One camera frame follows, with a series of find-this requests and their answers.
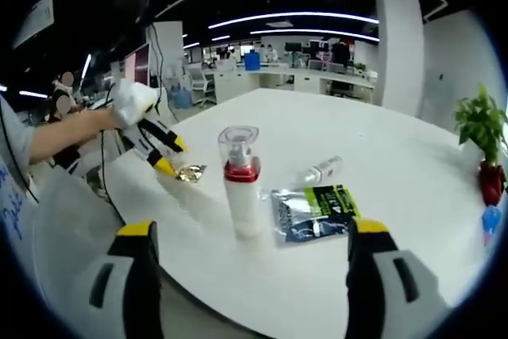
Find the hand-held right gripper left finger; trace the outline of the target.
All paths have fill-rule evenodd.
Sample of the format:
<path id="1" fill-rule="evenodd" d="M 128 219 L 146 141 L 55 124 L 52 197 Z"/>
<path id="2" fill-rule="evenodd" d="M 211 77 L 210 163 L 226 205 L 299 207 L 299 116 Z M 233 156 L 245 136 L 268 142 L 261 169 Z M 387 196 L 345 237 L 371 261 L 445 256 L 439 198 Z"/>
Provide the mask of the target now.
<path id="1" fill-rule="evenodd" d="M 82 338 L 161 338 L 157 225 L 124 225 L 78 278 Z"/>

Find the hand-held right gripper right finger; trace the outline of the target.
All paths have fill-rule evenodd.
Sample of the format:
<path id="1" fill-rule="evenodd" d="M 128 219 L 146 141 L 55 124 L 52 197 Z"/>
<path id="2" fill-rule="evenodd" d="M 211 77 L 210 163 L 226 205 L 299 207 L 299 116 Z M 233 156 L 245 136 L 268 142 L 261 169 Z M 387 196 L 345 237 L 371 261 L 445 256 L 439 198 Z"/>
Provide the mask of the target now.
<path id="1" fill-rule="evenodd" d="M 350 222 L 346 287 L 347 338 L 424 338 L 449 311 L 436 275 L 375 220 Z"/>

